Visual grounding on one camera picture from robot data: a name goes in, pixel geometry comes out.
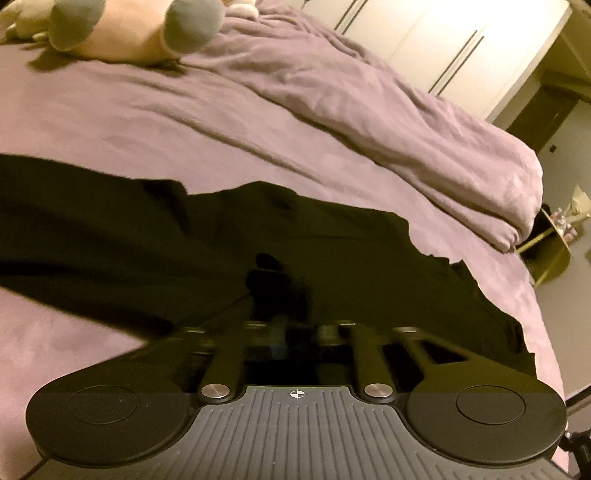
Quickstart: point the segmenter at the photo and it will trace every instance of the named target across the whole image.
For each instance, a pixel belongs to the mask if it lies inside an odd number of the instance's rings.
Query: silver screw
[[[366,395],[373,398],[386,398],[394,393],[390,385],[384,383],[372,383],[363,389]]]
[[[223,398],[230,394],[230,388],[220,383],[210,383],[201,389],[201,394],[207,398]]]

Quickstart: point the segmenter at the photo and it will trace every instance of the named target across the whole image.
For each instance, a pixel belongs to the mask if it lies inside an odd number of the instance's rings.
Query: gray ribbed panel
[[[248,387],[238,401],[201,410],[175,445],[135,465],[94,470],[48,461],[32,480],[566,480],[546,460],[473,468],[421,445],[390,407],[346,387]]]

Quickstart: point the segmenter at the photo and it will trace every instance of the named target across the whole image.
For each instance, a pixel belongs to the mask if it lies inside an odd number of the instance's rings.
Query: black garment
[[[189,196],[172,180],[0,156],[0,285],[36,300],[161,332],[196,326],[249,295],[260,253],[306,286],[313,319],[413,325],[535,375],[521,325],[463,262],[421,254],[393,213],[264,182]]]

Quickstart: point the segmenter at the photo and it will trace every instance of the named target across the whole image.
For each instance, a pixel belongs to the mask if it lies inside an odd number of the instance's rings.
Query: white plush paw
[[[226,7],[226,16],[256,20],[258,18],[258,8],[246,3],[232,4]]]

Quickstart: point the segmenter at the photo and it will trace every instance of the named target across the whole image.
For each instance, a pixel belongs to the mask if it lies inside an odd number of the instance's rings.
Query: plush toy
[[[0,11],[0,34],[49,41],[83,59],[150,66],[199,50],[226,10],[258,17],[255,0],[14,0]]]

